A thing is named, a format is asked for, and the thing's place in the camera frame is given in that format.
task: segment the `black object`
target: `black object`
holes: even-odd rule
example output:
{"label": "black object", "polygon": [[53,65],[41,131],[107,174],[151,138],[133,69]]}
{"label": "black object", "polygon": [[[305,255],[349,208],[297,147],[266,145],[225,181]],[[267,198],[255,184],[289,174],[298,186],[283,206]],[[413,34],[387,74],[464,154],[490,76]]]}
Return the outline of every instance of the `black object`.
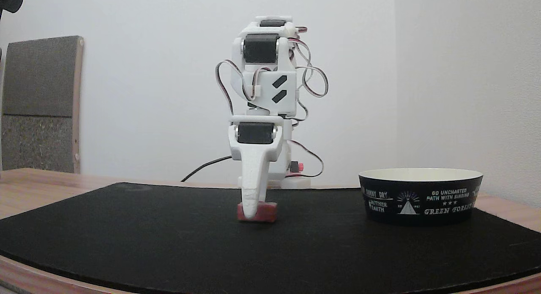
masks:
{"label": "black object", "polygon": [[278,103],[280,101],[282,101],[282,99],[284,99],[284,96],[287,95],[287,90],[282,90],[280,92],[278,92],[273,98],[272,98],[272,101],[275,102],[275,103]]}
{"label": "black object", "polygon": [[299,172],[299,161],[291,161],[290,163],[290,172],[298,173]]}
{"label": "black object", "polygon": [[228,156],[225,156],[225,157],[222,157],[222,158],[219,158],[219,159],[216,159],[216,160],[212,160],[210,162],[207,162],[199,167],[197,167],[197,169],[195,169],[194,171],[192,171],[191,173],[189,173],[186,177],[184,177],[184,179],[182,179],[180,182],[186,182],[186,180],[188,180],[191,176],[195,175],[195,173],[197,173],[198,171],[204,169],[205,167],[209,166],[209,165],[213,165],[214,163],[218,163],[218,162],[222,162],[222,161],[225,161],[227,159],[231,159],[232,156],[228,155]]}
{"label": "black object", "polygon": [[286,21],[282,19],[263,19],[259,22],[259,27],[282,27]]}
{"label": "black object", "polygon": [[23,0],[0,0],[0,16],[2,15],[2,10],[15,13],[19,11],[23,5]]}
{"label": "black object", "polygon": [[118,183],[0,220],[0,254],[142,294],[448,294],[541,272],[541,234],[479,210],[403,227],[367,219],[358,188],[270,190],[278,220],[258,224],[240,200]]}
{"label": "black object", "polygon": [[398,225],[445,225],[471,217],[483,176],[450,181],[382,180],[359,175],[369,218]]}
{"label": "black object", "polygon": [[276,63],[278,34],[247,34],[243,55],[246,63]]}
{"label": "black object", "polygon": [[272,144],[274,123],[240,122],[238,123],[239,143]]}
{"label": "black object", "polygon": [[274,86],[274,88],[278,88],[282,86],[282,84],[285,83],[286,80],[287,80],[287,75],[282,75],[280,78],[276,79],[274,83],[272,83],[272,86]]}

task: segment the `black felt mat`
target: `black felt mat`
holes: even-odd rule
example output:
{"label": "black felt mat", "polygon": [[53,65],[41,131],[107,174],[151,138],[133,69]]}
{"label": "black felt mat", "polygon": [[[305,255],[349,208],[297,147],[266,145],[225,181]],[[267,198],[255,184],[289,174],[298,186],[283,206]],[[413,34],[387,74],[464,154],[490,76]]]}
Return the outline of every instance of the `black felt mat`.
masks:
{"label": "black felt mat", "polygon": [[475,210],[445,227],[368,221],[356,189],[270,191],[273,225],[239,223],[238,190],[120,183],[0,220],[0,254],[139,293],[449,293],[541,272],[541,234]]}

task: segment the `wooden table edge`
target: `wooden table edge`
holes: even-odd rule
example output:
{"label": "wooden table edge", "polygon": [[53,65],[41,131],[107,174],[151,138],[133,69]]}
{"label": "wooden table edge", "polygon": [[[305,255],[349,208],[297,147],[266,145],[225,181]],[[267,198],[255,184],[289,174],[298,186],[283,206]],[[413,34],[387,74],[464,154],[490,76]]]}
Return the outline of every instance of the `wooden table edge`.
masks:
{"label": "wooden table edge", "polygon": [[[104,186],[113,184],[116,182],[133,182],[139,184],[154,184],[154,185],[173,185],[173,186],[186,186],[192,188],[212,188],[216,185],[211,184],[194,184],[194,183],[182,183],[182,182],[160,182],[160,181],[140,181],[140,180],[127,180],[110,177],[98,177],[98,176],[86,176],[69,173],[57,173],[56,171],[38,171],[36,169],[16,169],[10,174],[43,174],[54,176],[55,174],[64,175],[68,178],[82,177],[88,179],[101,178],[104,180]],[[220,188],[235,188],[234,185],[220,185]],[[337,186],[317,186],[314,188],[338,188]],[[23,289],[33,294],[50,294],[50,293],[62,293],[62,294],[134,294],[133,292],[125,292],[121,290],[115,290],[80,282],[75,279],[62,277],[46,271],[36,269],[34,267],[13,261],[4,256],[0,256],[0,279],[11,286]],[[485,288],[479,288],[474,290],[467,290],[459,292],[459,294],[539,294],[541,293],[541,273],[533,274],[524,278],[512,280],[505,283],[496,284],[493,286],[487,286]]]}

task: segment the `white robotic arm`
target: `white robotic arm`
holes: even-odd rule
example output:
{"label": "white robotic arm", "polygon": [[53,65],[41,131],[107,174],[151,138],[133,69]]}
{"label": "white robotic arm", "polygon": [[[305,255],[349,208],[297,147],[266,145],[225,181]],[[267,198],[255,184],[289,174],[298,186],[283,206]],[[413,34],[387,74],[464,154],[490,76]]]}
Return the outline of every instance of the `white robotic arm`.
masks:
{"label": "white robotic arm", "polygon": [[[310,94],[321,97],[327,93],[325,74],[311,66],[311,55],[306,57],[299,44],[299,34],[305,27],[296,27],[290,16],[258,16],[250,23],[232,45],[232,61],[226,60],[216,67],[216,78],[230,103],[232,117],[228,136],[232,158],[242,161],[239,183],[242,202],[239,219],[249,221],[274,221],[276,204],[265,202],[269,183],[279,183],[282,188],[307,188],[309,178],[293,177],[300,171],[292,164],[287,140],[292,139],[292,124],[299,102],[297,69],[304,68],[303,85]],[[306,66],[297,66],[295,49],[305,58]],[[235,115],[230,98],[220,80],[219,66],[229,63],[233,70],[231,85],[239,96],[248,102],[245,115]],[[325,92],[317,94],[307,86],[307,70],[317,71],[325,82]]]}

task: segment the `black bowl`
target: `black bowl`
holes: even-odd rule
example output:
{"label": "black bowl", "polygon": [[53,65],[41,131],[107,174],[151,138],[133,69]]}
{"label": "black bowl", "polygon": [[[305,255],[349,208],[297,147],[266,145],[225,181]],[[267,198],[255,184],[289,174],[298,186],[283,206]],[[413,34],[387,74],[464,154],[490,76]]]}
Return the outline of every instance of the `black bowl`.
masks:
{"label": "black bowl", "polygon": [[471,217],[483,174],[466,169],[375,169],[359,174],[369,219],[433,226]]}

